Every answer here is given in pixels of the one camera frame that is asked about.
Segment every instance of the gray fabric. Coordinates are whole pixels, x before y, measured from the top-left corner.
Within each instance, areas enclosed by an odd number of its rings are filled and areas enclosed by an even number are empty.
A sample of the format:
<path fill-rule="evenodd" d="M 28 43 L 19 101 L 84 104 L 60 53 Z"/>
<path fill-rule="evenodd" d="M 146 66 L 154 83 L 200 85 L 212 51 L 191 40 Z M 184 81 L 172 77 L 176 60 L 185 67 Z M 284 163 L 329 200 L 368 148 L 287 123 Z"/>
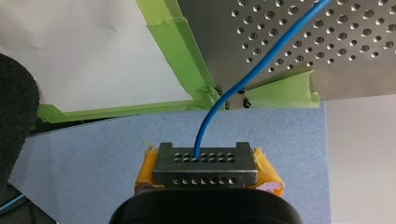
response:
<path fill-rule="evenodd" d="M 203 145 L 262 146 L 305 224 L 330 224 L 328 153 L 321 109 L 246 109 L 215 116 Z M 107 223 L 134 194 L 149 143 L 192 147 L 206 112 L 109 119 L 30 137 L 10 183 L 62 224 Z"/>

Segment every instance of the perforated metal plate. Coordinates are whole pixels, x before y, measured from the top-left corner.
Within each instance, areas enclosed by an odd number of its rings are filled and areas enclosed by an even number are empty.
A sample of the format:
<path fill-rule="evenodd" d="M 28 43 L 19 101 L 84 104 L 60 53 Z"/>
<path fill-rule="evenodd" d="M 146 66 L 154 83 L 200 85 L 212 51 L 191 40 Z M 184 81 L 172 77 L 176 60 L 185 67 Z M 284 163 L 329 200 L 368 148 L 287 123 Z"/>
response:
<path fill-rule="evenodd" d="M 215 82 L 228 90 L 314 0 L 179 0 Z M 332 0 L 249 88 L 310 69 L 322 99 L 396 93 L 396 0 Z M 237 95 L 231 107 L 241 107 Z"/>

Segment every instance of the green tape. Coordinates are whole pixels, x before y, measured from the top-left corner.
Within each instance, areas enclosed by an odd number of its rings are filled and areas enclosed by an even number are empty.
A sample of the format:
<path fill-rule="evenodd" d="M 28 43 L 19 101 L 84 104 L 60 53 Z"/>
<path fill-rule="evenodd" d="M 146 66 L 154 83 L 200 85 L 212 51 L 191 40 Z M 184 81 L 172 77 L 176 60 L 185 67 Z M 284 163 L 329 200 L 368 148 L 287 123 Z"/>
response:
<path fill-rule="evenodd" d="M 319 108 L 318 93 L 310 90 L 312 72 L 305 72 L 247 91 L 247 99 L 253 107 L 258 108 Z"/>
<path fill-rule="evenodd" d="M 62 112 L 55 105 L 40 105 L 37 116 L 46 122 L 59 123 L 84 119 L 102 119 L 130 115 L 155 114 L 179 110 L 202 110 L 202 108 L 194 101 L 176 101 L 151 105 L 131 105 L 78 112 Z"/>
<path fill-rule="evenodd" d="M 177 0 L 138 0 L 137 4 L 179 83 L 199 106 L 210 108 L 219 95 Z"/>
<path fill-rule="evenodd" d="M 66 113 L 55 105 L 41 105 L 37 113 L 41 119 L 55 123 L 178 110 L 202 110 L 209 109 L 219 99 L 204 58 L 177 0 L 137 0 L 137 4 L 177 80 L 193 100 Z"/>

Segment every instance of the blue wire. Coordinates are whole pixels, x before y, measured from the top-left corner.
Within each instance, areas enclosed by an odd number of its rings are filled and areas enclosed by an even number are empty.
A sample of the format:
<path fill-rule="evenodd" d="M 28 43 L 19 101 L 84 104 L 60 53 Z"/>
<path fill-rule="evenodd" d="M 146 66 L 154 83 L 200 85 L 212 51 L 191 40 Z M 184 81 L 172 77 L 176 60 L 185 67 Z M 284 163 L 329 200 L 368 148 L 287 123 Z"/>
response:
<path fill-rule="evenodd" d="M 246 87 L 246 85 L 275 58 L 275 56 L 283 49 L 283 47 L 288 44 L 289 41 L 291 41 L 294 36 L 299 33 L 310 21 L 312 21 L 330 2 L 331 0 L 320 0 L 314 7 L 309 9 L 309 11 L 304 16 L 302 16 L 282 37 L 280 37 L 277 43 L 271 48 L 271 50 L 261 61 L 244 78 L 242 78 L 242 80 L 236 83 L 236 85 L 234 85 L 223 96 L 221 96 L 221 98 L 212 106 L 204 121 L 202 122 L 195 139 L 194 156 L 196 158 L 199 158 L 201 155 L 201 143 L 206 128 L 210 120 L 213 119 L 222 105 L 224 105 L 225 102 L 229 100 L 234 94 Z"/>
<path fill-rule="evenodd" d="M 4 204 L 3 206 L 0 207 L 0 211 L 3 211 L 6 208 L 10 207 L 12 204 L 14 204 L 15 202 L 19 201 L 23 197 L 24 197 L 24 195 L 21 194 L 20 196 L 18 196 L 16 198 L 14 198 L 13 200 L 11 200 L 9 203 Z"/>

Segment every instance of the white paper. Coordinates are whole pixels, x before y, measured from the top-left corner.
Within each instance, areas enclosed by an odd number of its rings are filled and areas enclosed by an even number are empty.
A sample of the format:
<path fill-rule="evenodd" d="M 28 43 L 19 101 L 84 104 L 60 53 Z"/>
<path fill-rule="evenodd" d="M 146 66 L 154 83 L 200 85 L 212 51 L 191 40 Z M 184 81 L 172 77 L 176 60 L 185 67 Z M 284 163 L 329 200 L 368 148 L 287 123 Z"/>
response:
<path fill-rule="evenodd" d="M 191 99 L 135 0 L 0 0 L 0 52 L 63 112 Z"/>

